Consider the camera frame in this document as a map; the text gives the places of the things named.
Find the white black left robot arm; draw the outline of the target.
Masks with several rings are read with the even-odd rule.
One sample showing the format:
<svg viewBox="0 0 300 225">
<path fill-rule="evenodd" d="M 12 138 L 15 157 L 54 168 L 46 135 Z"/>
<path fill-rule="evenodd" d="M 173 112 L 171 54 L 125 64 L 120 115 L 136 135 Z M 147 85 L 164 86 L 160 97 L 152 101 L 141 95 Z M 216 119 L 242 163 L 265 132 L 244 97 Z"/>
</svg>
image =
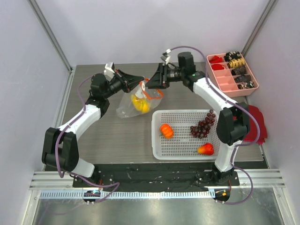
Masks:
<svg viewBox="0 0 300 225">
<path fill-rule="evenodd" d="M 60 127 L 46 130 L 43 164 L 56 168 L 60 177 L 63 177 L 64 172 L 83 176 L 83 181 L 89 187 L 95 187 L 100 176 L 92 163 L 80 158 L 78 140 L 93 123 L 105 115 L 110 105 L 109 97 L 119 91 L 129 93 L 143 80 L 142 76 L 126 74 L 117 69 L 112 71 L 111 80 L 103 73 L 87 78 L 90 82 L 89 97 L 82 101 L 82 109 Z"/>
</svg>

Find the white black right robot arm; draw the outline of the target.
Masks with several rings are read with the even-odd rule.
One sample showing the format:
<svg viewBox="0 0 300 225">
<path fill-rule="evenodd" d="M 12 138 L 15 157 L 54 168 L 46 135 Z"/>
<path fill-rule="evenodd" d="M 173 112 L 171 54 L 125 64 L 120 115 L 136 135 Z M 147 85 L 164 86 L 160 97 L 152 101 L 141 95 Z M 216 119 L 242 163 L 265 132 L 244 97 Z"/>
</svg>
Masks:
<svg viewBox="0 0 300 225">
<path fill-rule="evenodd" d="M 169 67 L 169 51 L 163 53 L 161 59 L 162 62 L 146 87 L 166 89 L 171 82 L 182 82 L 193 93 L 202 97 L 218 116 L 216 132 L 220 148 L 212 167 L 211 180 L 217 185 L 223 185 L 233 176 L 237 149 L 250 130 L 248 105 L 234 102 L 217 90 L 204 72 L 196 70 L 191 52 L 178 54 L 178 66 Z"/>
</svg>

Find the yellow toy banana bunch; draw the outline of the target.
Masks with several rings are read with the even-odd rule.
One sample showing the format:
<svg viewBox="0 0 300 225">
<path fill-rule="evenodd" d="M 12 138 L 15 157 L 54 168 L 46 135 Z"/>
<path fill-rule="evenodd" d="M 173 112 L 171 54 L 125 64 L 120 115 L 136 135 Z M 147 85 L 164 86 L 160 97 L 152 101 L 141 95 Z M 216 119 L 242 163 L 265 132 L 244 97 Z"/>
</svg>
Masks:
<svg viewBox="0 0 300 225">
<path fill-rule="evenodd" d="M 131 95 L 131 102 L 134 108 L 141 114 L 145 114 L 150 111 L 150 101 L 147 97 L 138 98 L 136 95 Z"/>
</svg>

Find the clear zip bag orange zipper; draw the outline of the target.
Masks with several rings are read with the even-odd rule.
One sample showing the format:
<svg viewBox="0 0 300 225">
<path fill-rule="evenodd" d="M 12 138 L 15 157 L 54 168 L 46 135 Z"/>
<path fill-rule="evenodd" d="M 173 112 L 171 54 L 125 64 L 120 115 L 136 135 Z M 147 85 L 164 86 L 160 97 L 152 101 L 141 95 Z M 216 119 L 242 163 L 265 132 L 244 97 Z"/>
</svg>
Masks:
<svg viewBox="0 0 300 225">
<path fill-rule="evenodd" d="M 149 89 L 145 84 L 149 79 L 141 81 L 130 93 L 125 93 L 116 110 L 119 118 L 131 118 L 149 113 L 161 102 L 164 94 L 158 89 Z"/>
</svg>

